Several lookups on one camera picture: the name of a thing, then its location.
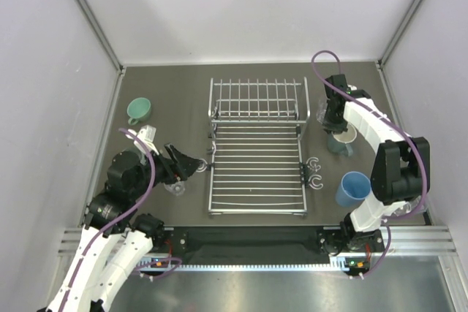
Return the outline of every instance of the green cup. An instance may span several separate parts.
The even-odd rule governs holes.
[[[147,98],[134,99],[127,108],[129,125],[134,126],[139,122],[146,121],[151,114],[151,102]]]

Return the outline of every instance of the dish rack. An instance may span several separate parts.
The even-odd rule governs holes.
[[[301,139],[307,79],[214,80],[208,213],[307,214]]]

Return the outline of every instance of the gray table surface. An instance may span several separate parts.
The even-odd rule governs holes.
[[[320,64],[327,77],[335,74],[335,64]],[[374,62],[343,63],[343,71],[348,84],[365,89],[376,105],[388,115],[390,107]],[[303,64],[223,64],[197,66],[153,66],[130,67],[121,85],[116,112],[113,116],[111,132],[107,141],[105,156],[99,176],[99,188],[105,182],[105,171],[113,156],[131,144],[118,132],[127,124],[127,105],[139,96],[151,100],[153,111],[145,124],[157,128],[156,146],[171,142],[181,152],[196,158],[208,159],[206,149],[211,145],[208,139],[208,95],[210,79],[251,78],[285,79],[308,78],[312,116],[303,137],[304,161],[310,156],[320,159],[324,187],[320,190],[307,190],[308,216],[267,214],[224,214],[208,216],[209,172],[197,173],[186,182],[186,191],[176,197],[163,186],[153,189],[151,196],[140,209],[141,213],[151,213],[169,226],[222,226],[222,225],[326,225],[337,224],[352,208],[338,206],[334,199],[337,186],[344,173],[360,171],[371,174],[374,153],[365,140],[358,135],[353,143],[353,157],[330,154],[326,147],[326,133],[315,118],[318,101],[325,96],[323,84],[314,75],[309,63]],[[410,220],[398,221],[401,224],[424,224],[421,215]]]
[[[455,311],[436,257],[388,257],[366,279],[336,272],[175,272],[130,277],[111,312]]]

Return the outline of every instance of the mug handle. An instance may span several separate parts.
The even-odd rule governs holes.
[[[130,126],[134,126],[134,125],[137,124],[138,122],[139,122],[139,120],[136,119],[136,118],[132,118],[132,117],[129,118],[129,125],[130,125]]]

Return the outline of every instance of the dark gray tabletop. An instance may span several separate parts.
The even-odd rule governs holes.
[[[335,74],[335,64],[321,64],[325,76]],[[376,105],[391,115],[385,90],[374,62],[344,63],[349,84],[365,89]],[[335,202],[336,188],[344,173],[360,171],[370,175],[374,153],[365,140],[358,136],[353,143],[355,154],[351,158],[332,155],[326,146],[326,133],[315,118],[317,104],[325,92],[309,63],[303,64],[223,64],[198,66],[130,67],[121,85],[117,108],[99,177],[99,189],[105,181],[105,171],[114,155],[128,148],[129,140],[118,132],[127,127],[127,105],[136,97],[151,100],[153,112],[147,124],[157,128],[155,144],[158,149],[171,142],[181,152],[192,157],[208,159],[208,95],[212,77],[238,80],[308,78],[312,116],[302,140],[304,161],[310,156],[320,160],[323,188],[307,190],[308,216],[266,214],[223,214],[208,216],[209,172],[197,173],[186,182],[186,191],[176,197],[164,186],[153,189],[140,212],[151,213],[166,225],[322,225],[337,224],[350,212]],[[400,221],[402,224],[423,224],[422,216]]]

